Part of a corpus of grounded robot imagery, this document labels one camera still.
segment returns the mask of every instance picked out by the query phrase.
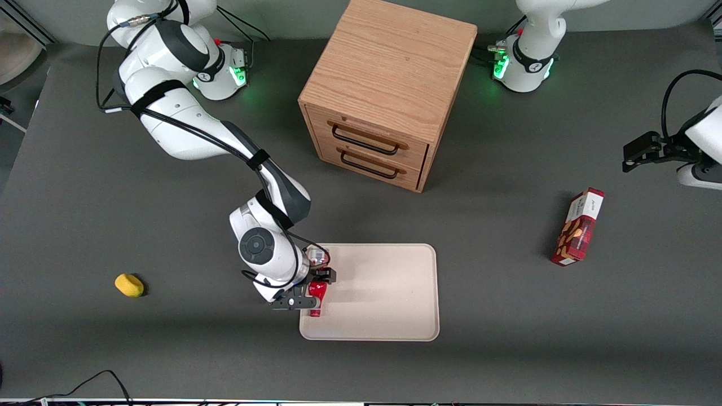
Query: velcro strap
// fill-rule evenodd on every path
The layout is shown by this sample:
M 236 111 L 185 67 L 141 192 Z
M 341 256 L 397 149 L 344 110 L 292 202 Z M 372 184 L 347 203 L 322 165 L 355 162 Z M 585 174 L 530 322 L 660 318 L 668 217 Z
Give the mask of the velcro strap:
M 258 152 L 256 152 L 256 154 L 253 155 L 245 164 L 253 170 L 258 170 L 258 167 L 266 162 L 266 160 L 270 157 L 271 156 L 266 152 L 266 150 L 258 150 Z
M 522 52 L 521 48 L 519 48 L 519 38 L 514 41 L 512 52 L 516 57 L 516 60 L 524 66 L 527 73 L 540 72 L 554 57 L 554 55 L 551 55 L 544 59 L 534 59 L 524 55 L 524 52 Z
M 282 212 L 275 204 L 273 204 L 273 202 L 269 200 L 268 197 L 266 197 L 266 192 L 263 189 L 256 193 L 256 200 L 258 200 L 261 207 L 263 207 L 284 230 L 288 230 L 293 227 L 291 219 L 289 219 L 288 216 L 286 216 L 286 213 Z
M 140 118 L 140 115 L 143 114 L 143 110 L 145 110 L 149 105 L 164 98 L 166 92 L 180 88 L 186 88 L 186 86 L 180 80 L 174 79 L 161 82 L 148 89 L 148 91 L 145 92 L 142 98 L 136 100 L 136 102 L 133 103 L 133 105 L 131 106 L 131 111 L 133 112 L 133 114 L 136 115 L 136 117 Z
M 190 21 L 191 13 L 188 10 L 188 3 L 186 0 L 178 0 L 178 5 L 180 5 L 180 10 L 183 12 L 183 24 L 188 25 L 188 21 Z

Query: wooden drawer cabinet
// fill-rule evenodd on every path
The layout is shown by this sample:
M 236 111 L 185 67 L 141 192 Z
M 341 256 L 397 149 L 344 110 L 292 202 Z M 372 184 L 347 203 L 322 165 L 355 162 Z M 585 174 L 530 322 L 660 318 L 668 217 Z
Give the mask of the wooden drawer cabinet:
M 298 99 L 319 158 L 421 192 L 476 33 L 351 0 Z

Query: black metal handle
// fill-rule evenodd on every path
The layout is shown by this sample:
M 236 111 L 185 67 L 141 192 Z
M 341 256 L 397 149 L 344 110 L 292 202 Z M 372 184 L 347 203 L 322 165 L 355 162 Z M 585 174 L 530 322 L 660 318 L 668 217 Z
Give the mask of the black metal handle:
M 396 144 L 396 146 L 391 151 L 385 150 L 383 148 L 374 147 L 371 144 L 366 144 L 365 142 L 357 141 L 353 138 L 344 137 L 343 135 L 337 134 L 337 129 L 339 129 L 338 124 L 334 124 L 334 127 L 331 129 L 331 133 L 334 135 L 334 138 L 340 139 L 341 141 L 349 142 L 353 145 L 358 145 L 359 147 L 366 148 L 367 150 L 372 150 L 373 152 L 378 152 L 379 154 L 395 155 L 399 151 L 399 147 L 401 146 L 399 144 Z
M 341 162 L 345 163 L 346 165 L 348 165 L 348 166 L 353 166 L 354 168 L 357 168 L 357 169 L 360 169 L 360 170 L 365 170 L 365 171 L 368 172 L 368 173 L 373 173 L 374 175 L 380 176 L 380 177 L 382 177 L 382 178 L 394 179 L 394 178 L 396 177 L 396 175 L 399 174 L 399 169 L 396 169 L 396 170 L 393 172 L 393 175 L 388 175 L 387 173 L 380 172 L 380 171 L 378 171 L 378 170 L 376 170 L 376 169 L 366 168 L 364 165 L 359 165 L 359 164 L 357 164 L 357 163 L 355 163 L 355 162 L 351 162 L 351 161 L 349 161 L 349 160 L 345 160 L 345 159 L 344 159 L 344 156 L 346 156 L 346 151 L 341 151 Z

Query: green led light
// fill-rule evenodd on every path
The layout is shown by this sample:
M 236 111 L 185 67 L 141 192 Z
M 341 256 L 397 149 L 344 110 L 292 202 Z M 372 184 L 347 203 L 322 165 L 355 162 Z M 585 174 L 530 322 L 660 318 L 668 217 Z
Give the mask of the green led light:
M 245 85 L 245 69 L 244 68 L 234 68 L 233 66 L 229 66 L 228 70 L 230 71 L 230 75 L 233 76 L 233 80 L 235 80 L 235 84 L 237 84 L 239 87 Z
M 554 58 L 552 58 L 551 61 L 549 61 L 549 67 L 547 67 L 547 73 L 544 74 L 544 78 L 546 79 L 549 77 L 549 73 L 552 71 L 552 65 L 554 64 Z
M 501 79 L 504 77 L 504 73 L 506 73 L 506 68 L 509 66 L 509 57 L 504 55 L 503 58 L 501 58 L 496 65 L 494 65 L 494 76 L 497 79 Z

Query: gray table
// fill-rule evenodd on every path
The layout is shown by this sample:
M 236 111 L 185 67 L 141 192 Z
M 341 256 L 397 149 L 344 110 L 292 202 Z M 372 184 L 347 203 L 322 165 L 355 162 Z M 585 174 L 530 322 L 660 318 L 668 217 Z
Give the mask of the gray table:
M 722 402 L 722 194 L 678 185 L 673 163 L 620 164 L 677 73 L 717 69 L 707 24 L 569 35 L 528 95 L 470 66 L 420 195 L 316 157 L 296 97 L 323 44 L 260 43 L 251 86 L 202 103 L 305 185 L 301 235 L 433 245 L 439 338 L 304 340 L 239 273 L 227 215 L 256 177 L 232 157 L 175 160 L 130 113 L 98 112 L 84 48 L 53 65 L 0 203 L 4 397 L 112 368 L 135 397 Z M 719 93 L 686 79 L 671 125 Z M 595 238 L 563 269 L 548 257 L 588 186 L 606 192 Z M 120 295 L 121 272 L 150 295 Z M 110 379 L 79 395 L 120 396 Z

